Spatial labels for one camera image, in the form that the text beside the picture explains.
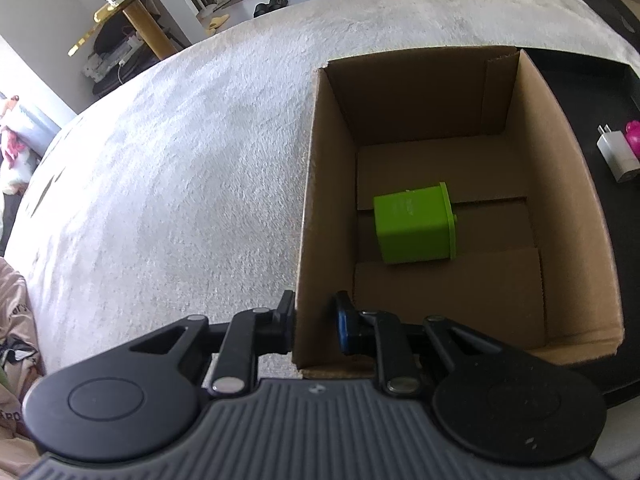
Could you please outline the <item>black suitcase under table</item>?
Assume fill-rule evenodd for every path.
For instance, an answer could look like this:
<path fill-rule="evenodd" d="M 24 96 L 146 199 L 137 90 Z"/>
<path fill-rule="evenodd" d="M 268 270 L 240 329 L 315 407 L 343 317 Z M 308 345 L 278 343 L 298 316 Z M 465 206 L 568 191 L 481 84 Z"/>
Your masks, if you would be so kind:
<path fill-rule="evenodd" d="M 157 62 L 128 18 L 117 13 L 96 34 L 82 73 L 93 83 L 92 94 L 101 99 Z"/>

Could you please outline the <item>black tray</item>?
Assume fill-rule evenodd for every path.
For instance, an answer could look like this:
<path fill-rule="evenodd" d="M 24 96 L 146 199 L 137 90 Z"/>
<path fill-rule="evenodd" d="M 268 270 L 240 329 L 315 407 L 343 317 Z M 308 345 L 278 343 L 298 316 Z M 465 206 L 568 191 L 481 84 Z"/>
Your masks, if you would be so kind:
<path fill-rule="evenodd" d="M 622 296 L 625 336 L 615 356 L 575 366 L 610 408 L 639 395 L 639 179 L 617 183 L 596 147 L 597 128 L 639 118 L 639 77 L 630 65 L 595 56 L 529 49 L 559 101 L 588 168 L 608 224 Z"/>

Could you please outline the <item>brown cardboard box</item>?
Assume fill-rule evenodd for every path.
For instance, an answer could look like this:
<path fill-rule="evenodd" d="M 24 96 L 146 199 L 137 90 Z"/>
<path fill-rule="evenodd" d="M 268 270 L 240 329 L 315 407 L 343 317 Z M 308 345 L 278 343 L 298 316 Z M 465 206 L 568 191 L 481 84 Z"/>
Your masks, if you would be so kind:
<path fill-rule="evenodd" d="M 575 133 L 529 51 L 425 48 L 318 70 L 298 266 L 295 365 L 369 368 L 338 346 L 331 297 L 421 323 L 440 314 L 575 365 L 624 339 L 601 203 Z M 446 185 L 457 253 L 387 264 L 375 197 Z"/>

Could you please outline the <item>white charger plug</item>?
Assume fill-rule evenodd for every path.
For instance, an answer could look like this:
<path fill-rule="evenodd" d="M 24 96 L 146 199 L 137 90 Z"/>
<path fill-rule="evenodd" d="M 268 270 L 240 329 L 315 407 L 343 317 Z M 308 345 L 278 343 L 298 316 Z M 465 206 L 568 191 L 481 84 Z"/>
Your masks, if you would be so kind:
<path fill-rule="evenodd" d="M 608 164 L 617 183 L 632 180 L 638 176 L 639 159 L 634 154 L 626 136 L 620 130 L 612 130 L 608 125 L 598 125 L 597 148 Z"/>

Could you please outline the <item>yellow round side table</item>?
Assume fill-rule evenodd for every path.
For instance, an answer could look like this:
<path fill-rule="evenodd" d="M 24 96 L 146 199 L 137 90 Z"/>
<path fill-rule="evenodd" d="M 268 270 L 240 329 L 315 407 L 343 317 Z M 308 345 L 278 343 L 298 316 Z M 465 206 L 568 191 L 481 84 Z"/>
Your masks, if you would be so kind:
<path fill-rule="evenodd" d="M 142 40 L 149 46 L 156 57 L 163 61 L 178 52 L 160 25 L 152 18 L 151 13 L 140 0 L 125 0 L 118 6 L 106 4 L 94 14 L 94 25 L 78 39 L 67 55 L 71 58 L 88 40 L 117 13 L 122 13 L 134 26 Z"/>

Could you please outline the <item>green plastic cube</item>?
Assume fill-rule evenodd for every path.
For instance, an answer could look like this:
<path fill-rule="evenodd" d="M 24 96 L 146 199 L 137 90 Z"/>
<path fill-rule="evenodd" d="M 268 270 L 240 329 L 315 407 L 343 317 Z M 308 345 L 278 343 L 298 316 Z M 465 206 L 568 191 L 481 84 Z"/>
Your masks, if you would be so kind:
<path fill-rule="evenodd" d="M 373 199 L 378 247 L 385 264 L 457 257 L 457 217 L 445 182 Z"/>

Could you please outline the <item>yellow slipper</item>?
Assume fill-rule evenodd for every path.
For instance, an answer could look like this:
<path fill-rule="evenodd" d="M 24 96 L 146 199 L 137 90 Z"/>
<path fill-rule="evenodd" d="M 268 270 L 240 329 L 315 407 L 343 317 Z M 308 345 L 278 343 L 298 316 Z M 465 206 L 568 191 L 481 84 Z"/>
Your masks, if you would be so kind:
<path fill-rule="evenodd" d="M 230 15 L 228 13 L 219 16 L 212 16 L 205 26 L 206 34 L 208 36 L 216 34 L 216 32 L 218 32 L 218 29 L 220 29 L 222 25 L 228 22 L 229 18 Z"/>

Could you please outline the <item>black slippers pair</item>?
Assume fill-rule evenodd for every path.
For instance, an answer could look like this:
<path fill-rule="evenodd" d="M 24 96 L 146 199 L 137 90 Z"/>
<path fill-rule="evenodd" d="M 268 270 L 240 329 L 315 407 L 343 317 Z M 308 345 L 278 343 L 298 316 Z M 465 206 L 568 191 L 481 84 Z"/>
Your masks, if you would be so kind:
<path fill-rule="evenodd" d="M 258 16 L 265 15 L 269 12 L 273 12 L 275 10 L 283 9 L 288 6 L 288 0 L 269 0 L 268 2 L 261 2 L 255 6 L 254 9 L 254 18 L 258 18 Z"/>

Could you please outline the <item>pink toy figure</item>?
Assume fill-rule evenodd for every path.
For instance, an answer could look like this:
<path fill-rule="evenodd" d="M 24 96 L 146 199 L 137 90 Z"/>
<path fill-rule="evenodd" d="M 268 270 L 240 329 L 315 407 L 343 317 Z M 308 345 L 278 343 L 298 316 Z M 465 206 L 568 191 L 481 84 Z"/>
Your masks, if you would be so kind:
<path fill-rule="evenodd" d="M 626 123 L 625 138 L 631 151 L 640 159 L 640 122 L 638 120 Z"/>

